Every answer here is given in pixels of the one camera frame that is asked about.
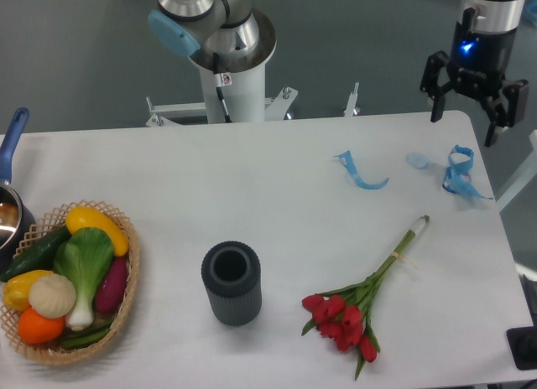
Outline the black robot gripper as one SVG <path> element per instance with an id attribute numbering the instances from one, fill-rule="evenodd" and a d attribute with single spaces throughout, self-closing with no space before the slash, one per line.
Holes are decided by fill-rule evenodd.
<path id="1" fill-rule="evenodd" d="M 456 27 L 450 58 L 444 51 L 430 55 L 425 63 L 420 90 L 432 101 L 431 122 L 438 122 L 446 104 L 446 93 L 452 88 L 448 80 L 439 84 L 441 71 L 455 80 L 455 91 L 471 96 L 475 85 L 484 93 L 479 103 L 490 122 L 484 141 L 489 148 L 505 128 L 522 121 L 529 97 L 526 79 L 505 80 L 505 70 L 514 44 L 513 30 L 500 34 L 484 34 Z"/>

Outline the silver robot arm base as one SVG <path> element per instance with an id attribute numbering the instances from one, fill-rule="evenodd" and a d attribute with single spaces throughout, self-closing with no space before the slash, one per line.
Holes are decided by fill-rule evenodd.
<path id="1" fill-rule="evenodd" d="M 168 50 L 215 72 L 239 73 L 264 64 L 276 33 L 253 0 L 157 0 L 148 17 Z"/>

